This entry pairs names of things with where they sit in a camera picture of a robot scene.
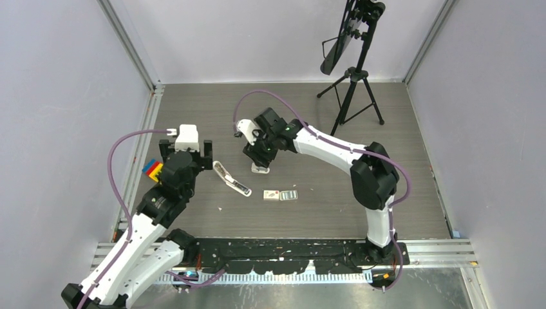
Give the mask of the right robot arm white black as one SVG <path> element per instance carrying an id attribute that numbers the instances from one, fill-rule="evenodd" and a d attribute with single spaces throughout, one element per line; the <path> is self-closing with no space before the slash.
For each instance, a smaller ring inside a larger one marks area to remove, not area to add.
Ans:
<path id="1" fill-rule="evenodd" d="M 393 256 L 396 232 L 388 207 L 400 177 L 393 164 L 387 162 L 388 154 L 381 144 L 345 142 L 296 118 L 286 122 L 272 108 L 266 108 L 252 120 L 237 121 L 235 135 L 247 139 L 243 153 L 252 160 L 254 173 L 269 173 L 278 151 L 290 151 L 317 158 L 348 174 L 353 195 L 366 210 L 369 259 L 384 264 Z"/>

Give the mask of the staple box tray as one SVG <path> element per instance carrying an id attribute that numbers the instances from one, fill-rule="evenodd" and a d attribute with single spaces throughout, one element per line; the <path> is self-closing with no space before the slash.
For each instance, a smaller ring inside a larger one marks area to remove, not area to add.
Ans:
<path id="1" fill-rule="evenodd" d="M 279 193 L 279 199 L 281 201 L 297 200 L 298 199 L 298 193 L 295 190 L 281 191 Z"/>

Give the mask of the white staple box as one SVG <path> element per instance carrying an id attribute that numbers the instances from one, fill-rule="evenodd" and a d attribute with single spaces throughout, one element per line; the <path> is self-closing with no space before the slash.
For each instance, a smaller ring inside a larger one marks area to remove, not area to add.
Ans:
<path id="1" fill-rule="evenodd" d="M 266 201 L 278 201 L 280 200 L 280 192 L 276 190 L 264 190 L 263 199 Z"/>

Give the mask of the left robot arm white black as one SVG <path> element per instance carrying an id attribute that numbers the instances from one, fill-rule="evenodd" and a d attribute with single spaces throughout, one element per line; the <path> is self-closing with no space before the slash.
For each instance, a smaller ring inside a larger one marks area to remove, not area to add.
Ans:
<path id="1" fill-rule="evenodd" d="M 171 231 L 150 256 L 144 253 L 186 208 L 198 174 L 212 169 L 212 141 L 161 140 L 160 151 L 164 162 L 158 181 L 144 194 L 122 239 L 86 279 L 62 291 L 68 308 L 132 308 L 162 274 L 196 261 L 194 237 L 181 229 Z"/>

